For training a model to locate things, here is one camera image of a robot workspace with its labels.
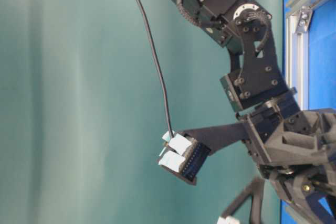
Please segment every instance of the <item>aluminum frame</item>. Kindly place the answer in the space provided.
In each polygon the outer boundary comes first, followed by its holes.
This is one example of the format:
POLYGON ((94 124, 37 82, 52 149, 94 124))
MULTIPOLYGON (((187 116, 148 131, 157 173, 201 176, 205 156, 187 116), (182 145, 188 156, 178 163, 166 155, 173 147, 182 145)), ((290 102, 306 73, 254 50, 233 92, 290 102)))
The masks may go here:
POLYGON ((286 81, 296 87, 302 110, 309 108, 309 25, 314 10, 328 0, 289 0, 286 7, 286 81))

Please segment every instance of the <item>black cable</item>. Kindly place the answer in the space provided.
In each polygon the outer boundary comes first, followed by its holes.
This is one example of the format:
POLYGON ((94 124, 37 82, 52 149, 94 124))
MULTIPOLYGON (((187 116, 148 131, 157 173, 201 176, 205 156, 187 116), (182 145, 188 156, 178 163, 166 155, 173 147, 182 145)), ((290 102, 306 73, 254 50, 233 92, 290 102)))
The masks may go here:
POLYGON ((266 42, 268 41, 270 34, 271 34, 271 27, 272 23, 268 18, 268 15, 262 11, 250 12, 248 15, 248 19, 252 20, 259 20, 262 25, 266 26, 266 32, 264 34, 263 39, 260 42, 260 45, 256 48, 256 52, 259 53, 265 47, 266 42))
POLYGON ((219 27, 222 23, 221 21, 208 21, 202 22, 197 18, 194 18, 190 15, 190 13, 184 8, 183 0, 176 0, 177 9, 180 14, 192 25, 200 27, 200 28, 212 28, 212 27, 219 27))
POLYGON ((183 0, 176 0, 176 5, 178 11, 181 13, 181 15, 188 20, 191 24, 197 27, 201 27, 201 22, 195 18, 193 18, 188 11, 183 7, 183 0))
POLYGON ((159 63, 159 60, 158 60, 158 57, 157 57, 158 55, 156 53, 156 48, 155 48, 155 44, 154 44, 151 28, 150 28, 150 25, 149 25, 149 22, 148 22, 148 19, 147 19, 146 12, 145 12, 142 4, 141 4, 141 1, 140 0, 136 0, 136 3, 138 4, 140 12, 142 14, 143 21, 145 23, 145 27, 146 27, 146 31, 147 31, 147 36, 148 36, 148 39, 149 39, 149 42, 150 42, 150 45, 151 45, 151 48, 152 48, 154 63, 155 63, 155 66, 156 66, 157 73, 159 75, 160 84, 161 84, 161 88, 162 88, 162 91, 163 91, 164 109, 165 109, 165 114, 166 114, 166 121, 167 121, 167 125, 168 125, 168 131, 169 131, 170 137, 173 138, 174 137, 174 133, 173 133, 172 125, 171 125, 171 121, 170 121, 167 90, 166 90, 166 85, 164 83, 164 79, 163 79, 160 63, 159 63))

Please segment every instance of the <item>teal backdrop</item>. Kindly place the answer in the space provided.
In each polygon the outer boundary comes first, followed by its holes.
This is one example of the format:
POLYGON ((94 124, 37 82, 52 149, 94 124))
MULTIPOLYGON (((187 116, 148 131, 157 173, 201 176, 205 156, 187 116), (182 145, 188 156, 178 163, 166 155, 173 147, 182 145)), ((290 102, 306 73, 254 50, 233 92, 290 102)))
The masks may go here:
MULTIPOLYGON (((281 65, 282 0, 257 1, 281 65)), ((173 128, 235 122, 226 50, 169 0, 143 4, 173 128)), ((0 28, 0 223, 215 224, 258 174, 240 143, 207 160, 197 187, 157 166, 162 92, 134 0, 0 0, 0 28)), ((279 213, 267 183, 264 223, 279 213)))

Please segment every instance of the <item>white label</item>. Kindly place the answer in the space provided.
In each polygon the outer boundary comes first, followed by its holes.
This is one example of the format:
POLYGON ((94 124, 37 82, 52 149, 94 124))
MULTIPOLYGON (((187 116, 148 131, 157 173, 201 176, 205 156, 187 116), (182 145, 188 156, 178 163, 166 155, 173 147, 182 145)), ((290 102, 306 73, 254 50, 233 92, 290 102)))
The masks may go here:
POLYGON ((176 134, 176 136, 169 142, 169 146, 176 150, 181 156, 190 145, 191 142, 179 134, 176 134))
POLYGON ((169 134, 169 131, 167 131, 163 136, 162 136, 162 139, 165 140, 166 142, 169 142, 170 141, 170 134, 169 134))
POLYGON ((225 219, 220 217, 217 224, 240 224, 240 221, 232 216, 228 216, 225 219))
POLYGON ((179 156, 179 154, 168 151, 163 155, 163 158, 159 161, 159 165, 168 167, 174 172, 179 171, 180 165, 185 161, 185 157, 179 156))
POLYGON ((167 149, 167 147, 163 148, 162 152, 159 154, 159 157, 162 156, 162 154, 164 153, 164 151, 167 149))

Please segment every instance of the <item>robotic arm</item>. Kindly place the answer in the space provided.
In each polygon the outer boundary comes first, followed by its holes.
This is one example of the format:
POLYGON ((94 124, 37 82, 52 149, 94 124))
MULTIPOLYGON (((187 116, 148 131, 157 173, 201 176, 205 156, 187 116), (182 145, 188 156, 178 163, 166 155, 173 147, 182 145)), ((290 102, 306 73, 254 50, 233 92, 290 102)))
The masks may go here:
MULTIPOLYGON (((165 135, 159 165, 195 185, 207 156, 242 141, 282 200, 309 223, 336 223, 336 111, 300 110, 277 65, 271 14, 255 0, 172 1, 186 20, 227 48, 231 71, 221 83, 238 123, 165 135), (251 107, 252 113, 239 114, 251 107), (331 213, 320 205, 322 198, 331 213)), ((262 193, 256 190, 263 182, 247 188, 223 220, 251 194, 259 200, 253 200, 250 223, 260 223, 262 193)))

